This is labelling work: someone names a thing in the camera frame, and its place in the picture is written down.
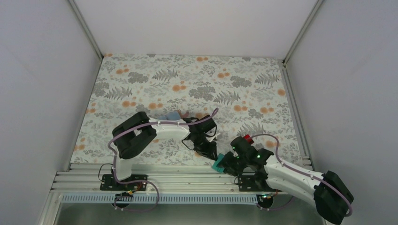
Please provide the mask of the teal card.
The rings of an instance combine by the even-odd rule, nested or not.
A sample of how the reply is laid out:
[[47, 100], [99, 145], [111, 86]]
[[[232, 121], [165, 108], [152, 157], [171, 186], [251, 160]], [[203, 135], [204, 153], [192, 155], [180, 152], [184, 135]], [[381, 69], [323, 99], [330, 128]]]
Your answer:
[[213, 165], [211, 166], [211, 168], [213, 170], [215, 170], [218, 173], [224, 173], [225, 168], [223, 166], [221, 166], [221, 162], [224, 159], [224, 154], [219, 154], [217, 156], [217, 160], [213, 163]]

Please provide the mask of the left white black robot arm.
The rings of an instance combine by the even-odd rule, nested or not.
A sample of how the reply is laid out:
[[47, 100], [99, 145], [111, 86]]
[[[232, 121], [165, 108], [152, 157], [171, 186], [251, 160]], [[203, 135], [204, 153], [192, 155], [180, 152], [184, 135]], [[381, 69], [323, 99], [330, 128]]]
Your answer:
[[133, 158], [138, 156], [155, 139], [175, 139], [182, 142], [192, 142], [193, 151], [199, 155], [217, 161], [217, 125], [212, 114], [199, 119], [185, 117], [169, 120], [163, 116], [160, 119], [150, 118], [145, 112], [138, 112], [113, 129], [113, 138], [107, 144], [114, 153], [112, 168], [112, 184], [119, 190], [130, 185]]

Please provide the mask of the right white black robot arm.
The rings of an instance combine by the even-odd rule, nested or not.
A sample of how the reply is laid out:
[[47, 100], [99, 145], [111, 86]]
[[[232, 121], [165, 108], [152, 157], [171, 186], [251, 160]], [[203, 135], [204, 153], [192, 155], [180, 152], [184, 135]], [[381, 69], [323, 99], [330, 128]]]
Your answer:
[[354, 197], [336, 173], [305, 169], [281, 159], [277, 151], [256, 149], [253, 143], [249, 135], [235, 138], [232, 151], [219, 154], [212, 168], [241, 179], [240, 191], [286, 192], [335, 225], [353, 213]]

